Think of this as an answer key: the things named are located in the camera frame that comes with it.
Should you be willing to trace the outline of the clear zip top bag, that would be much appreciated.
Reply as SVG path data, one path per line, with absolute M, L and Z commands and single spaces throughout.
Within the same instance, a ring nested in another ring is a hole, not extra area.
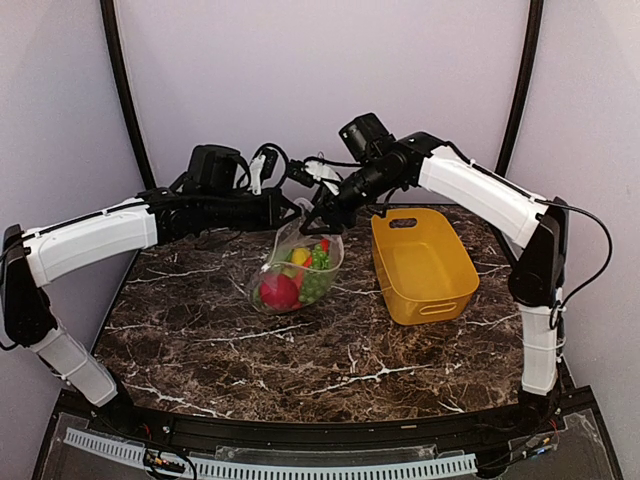
M 280 315 L 316 303 L 328 292 L 344 260 L 339 234 L 300 231 L 312 203 L 298 198 L 294 204 L 301 216 L 276 232 L 266 262 L 247 286 L 251 305 L 265 314 Z

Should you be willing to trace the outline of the red toy tomato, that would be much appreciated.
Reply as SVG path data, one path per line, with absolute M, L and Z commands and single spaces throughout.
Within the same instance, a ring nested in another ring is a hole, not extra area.
M 298 300 L 298 287 L 284 274 L 266 275 L 259 286 L 261 301 L 275 310 L 287 310 Z

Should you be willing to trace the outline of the yellow toy lemon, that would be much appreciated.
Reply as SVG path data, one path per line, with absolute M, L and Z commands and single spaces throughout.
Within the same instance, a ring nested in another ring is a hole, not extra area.
M 306 247 L 292 249 L 286 259 L 286 265 L 283 267 L 282 273 L 290 278 L 295 278 L 301 272 L 301 268 L 308 265 L 311 255 L 311 250 Z

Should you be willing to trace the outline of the green toy grapes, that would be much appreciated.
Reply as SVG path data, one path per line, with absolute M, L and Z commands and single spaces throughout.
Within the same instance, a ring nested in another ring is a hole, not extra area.
M 325 241 L 317 243 L 311 250 L 311 258 L 302 278 L 299 289 L 299 301 L 302 304 L 311 304 L 322 297 L 329 285 L 329 270 L 331 263 L 329 258 L 329 246 Z

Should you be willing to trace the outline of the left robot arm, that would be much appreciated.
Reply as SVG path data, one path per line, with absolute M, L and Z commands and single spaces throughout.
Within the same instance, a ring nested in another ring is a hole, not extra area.
M 171 244 L 213 229 L 238 232 L 277 229 L 300 210 L 282 185 L 264 186 L 284 150 L 260 146 L 251 160 L 233 148 L 198 145 L 188 168 L 170 186 L 148 189 L 123 202 L 47 227 L 4 232 L 1 308 L 11 351 L 35 353 L 78 390 L 120 436 L 141 427 L 140 412 L 85 347 L 56 318 L 45 286 L 71 272 L 117 255 Z

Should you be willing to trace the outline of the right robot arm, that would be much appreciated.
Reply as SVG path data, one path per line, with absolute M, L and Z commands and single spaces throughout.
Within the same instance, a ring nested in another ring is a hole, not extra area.
M 508 237 L 521 250 L 510 261 L 508 289 L 522 321 L 524 358 L 510 424 L 521 434 L 546 426 L 559 407 L 563 314 L 574 296 L 563 291 L 574 207 L 525 190 L 450 141 L 423 131 L 396 138 L 373 113 L 356 117 L 339 135 L 354 159 L 346 179 L 335 174 L 336 162 L 319 156 L 297 167 L 296 181 L 319 187 L 301 232 L 339 234 L 353 226 L 359 208 L 416 187 L 454 201 Z

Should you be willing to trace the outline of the yellow plastic basket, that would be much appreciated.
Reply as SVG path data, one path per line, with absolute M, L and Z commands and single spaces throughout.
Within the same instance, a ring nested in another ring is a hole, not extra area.
M 447 218 L 428 208 L 396 208 L 371 218 L 372 255 L 391 319 L 404 326 L 459 317 L 480 279 Z

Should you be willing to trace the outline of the red toy chili pepper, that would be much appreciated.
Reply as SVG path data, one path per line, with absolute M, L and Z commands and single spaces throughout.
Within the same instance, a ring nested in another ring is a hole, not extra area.
M 300 247 L 293 250 L 291 261 L 302 269 L 294 278 L 298 286 L 298 302 L 308 305 L 319 300 L 330 283 L 329 241 L 316 243 L 312 248 Z

